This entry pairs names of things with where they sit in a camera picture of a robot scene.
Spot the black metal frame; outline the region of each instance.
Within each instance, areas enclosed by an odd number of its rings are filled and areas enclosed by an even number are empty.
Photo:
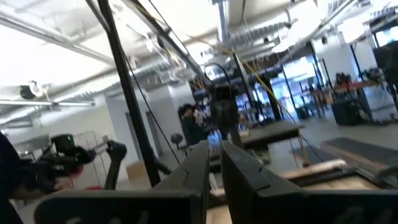
[[[136,130],[138,145],[140,147],[142,158],[148,173],[148,178],[151,186],[154,187],[160,182],[160,175],[155,163],[155,155],[150,146],[144,127],[144,122],[142,121],[141,113],[139,111],[139,105],[132,86],[129,69],[127,68],[126,64],[127,58],[120,43],[118,31],[116,30],[116,25],[114,23],[109,2],[106,0],[98,1],[98,4],[105,21],[108,23],[109,30],[106,30],[106,35],[108,36],[109,44],[111,46],[116,64],[116,70],[118,71],[118,75],[120,77],[120,82],[124,97],[126,98],[127,108],[129,109],[132,125]]]

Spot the black equipment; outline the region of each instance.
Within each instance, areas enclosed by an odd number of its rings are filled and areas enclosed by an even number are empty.
[[[236,87],[231,85],[215,85],[210,87],[210,113],[213,124],[219,127],[222,138],[226,140],[226,133],[229,131],[232,142],[243,148],[239,130],[238,106],[235,97],[239,93]]]
[[[358,99],[342,99],[331,105],[336,124],[342,126],[355,126],[363,124],[365,120],[360,114],[360,102]]]
[[[19,164],[19,171],[27,177],[24,182],[27,190],[39,189],[47,194],[54,192],[57,178],[69,177],[81,172],[84,164],[93,162],[95,157],[104,151],[111,158],[109,174],[111,169],[117,169],[114,175],[108,174],[108,176],[112,176],[112,180],[107,180],[104,187],[106,189],[115,188],[120,163],[127,153],[125,145],[108,141],[93,149],[86,150],[80,146],[75,146],[73,136],[69,134],[56,136],[51,140],[52,144],[44,150],[36,162],[23,159]],[[53,146],[56,146],[55,152],[52,151]]]
[[[221,162],[234,224],[398,222],[398,198],[394,192],[304,190],[227,142]]]
[[[206,223],[209,191],[206,142],[152,190],[60,192],[35,211],[36,224]]]

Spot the dark hair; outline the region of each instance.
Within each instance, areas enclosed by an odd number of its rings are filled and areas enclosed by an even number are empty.
[[[194,109],[194,106],[192,106],[189,103],[186,103],[183,106],[180,106],[180,108],[178,109],[178,116],[182,117],[185,114],[185,112],[187,112],[187,110],[189,110],[189,109]]]

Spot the wooden board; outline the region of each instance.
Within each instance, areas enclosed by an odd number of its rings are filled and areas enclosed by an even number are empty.
[[[292,179],[292,178],[302,177],[302,176],[309,175],[309,174],[316,174],[319,172],[331,170],[333,168],[341,167],[341,166],[345,166],[345,165],[347,165],[347,163],[344,160],[334,159],[332,161],[326,161],[326,162],[314,164],[314,165],[306,167],[306,168],[292,170],[292,171],[282,174],[281,176],[285,179]]]
[[[375,185],[361,177],[347,177],[304,187],[305,190],[376,190]]]

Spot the black chair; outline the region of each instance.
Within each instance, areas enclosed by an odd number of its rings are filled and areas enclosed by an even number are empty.
[[[182,137],[182,135],[178,133],[172,134],[172,136],[170,137],[171,142],[176,145],[177,150],[182,150],[185,156],[188,156],[187,149],[189,148],[189,145],[180,146],[180,143],[183,139],[184,138]]]

